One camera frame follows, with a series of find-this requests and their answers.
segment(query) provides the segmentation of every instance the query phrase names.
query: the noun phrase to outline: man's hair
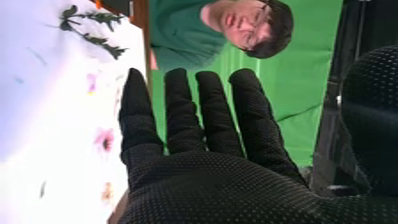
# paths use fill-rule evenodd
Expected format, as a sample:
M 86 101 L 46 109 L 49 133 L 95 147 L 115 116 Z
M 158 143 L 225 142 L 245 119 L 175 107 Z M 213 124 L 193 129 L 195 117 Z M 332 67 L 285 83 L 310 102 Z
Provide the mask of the man's hair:
M 264 39 L 252 50 L 245 50 L 248 57 L 269 58 L 285 48 L 291 41 L 293 14 L 289 6 L 277 0 L 259 0 L 271 8 L 268 24 L 269 38 Z

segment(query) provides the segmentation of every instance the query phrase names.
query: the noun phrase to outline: finger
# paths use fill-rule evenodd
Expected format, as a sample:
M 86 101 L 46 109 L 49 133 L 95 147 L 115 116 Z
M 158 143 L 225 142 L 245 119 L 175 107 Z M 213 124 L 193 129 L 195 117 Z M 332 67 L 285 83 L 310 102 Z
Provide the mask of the finger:
M 184 69 L 165 74 L 166 148 L 170 154 L 206 150 Z
M 213 152 L 243 157 L 220 78 L 213 72 L 198 72 L 195 79 L 207 148 Z
M 294 163 L 284 150 L 269 102 L 264 97 L 253 72 L 248 69 L 237 70 L 230 75 L 229 82 L 232 84 L 234 110 L 246 159 L 305 185 Z
M 163 142 L 156 134 L 145 82 L 142 74 L 133 68 L 122 90 L 118 125 L 122 134 L 120 159 L 129 169 L 140 162 L 163 156 Z

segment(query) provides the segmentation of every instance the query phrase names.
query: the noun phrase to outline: pink flower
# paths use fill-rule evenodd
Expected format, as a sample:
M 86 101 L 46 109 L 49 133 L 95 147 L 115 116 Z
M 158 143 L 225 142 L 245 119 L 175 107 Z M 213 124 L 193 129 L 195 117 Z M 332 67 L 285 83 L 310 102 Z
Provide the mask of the pink flower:
M 99 130 L 99 135 L 95 137 L 94 144 L 101 145 L 102 150 L 108 152 L 113 145 L 113 130 Z

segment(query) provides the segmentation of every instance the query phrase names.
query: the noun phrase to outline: man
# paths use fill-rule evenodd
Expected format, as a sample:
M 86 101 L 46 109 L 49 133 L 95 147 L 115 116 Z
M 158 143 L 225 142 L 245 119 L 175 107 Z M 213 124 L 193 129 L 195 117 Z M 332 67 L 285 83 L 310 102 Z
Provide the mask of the man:
M 291 40 L 293 15 L 277 0 L 149 0 L 150 68 L 207 66 L 229 41 L 269 58 Z

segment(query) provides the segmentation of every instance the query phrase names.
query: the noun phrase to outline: black object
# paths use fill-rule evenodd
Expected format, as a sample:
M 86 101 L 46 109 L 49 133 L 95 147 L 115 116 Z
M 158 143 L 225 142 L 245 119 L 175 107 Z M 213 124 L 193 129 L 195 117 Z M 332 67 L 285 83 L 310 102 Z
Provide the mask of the black object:
M 120 13 L 127 17 L 131 16 L 131 2 L 133 0 L 101 0 L 102 6 L 110 12 Z
M 381 192 L 335 199 L 310 192 L 253 72 L 243 69 L 229 78 L 246 158 L 216 74 L 200 72 L 197 82 L 204 130 L 186 71 L 165 75 L 163 156 L 143 78 L 129 70 L 118 113 L 129 203 L 118 223 L 398 224 L 398 198 Z
M 323 196 L 337 194 L 330 185 L 348 186 L 355 194 L 369 189 L 349 150 L 349 136 L 341 123 L 339 102 L 342 80 L 358 57 L 376 48 L 398 44 L 398 1 L 344 0 L 326 97 L 314 151 L 310 188 Z

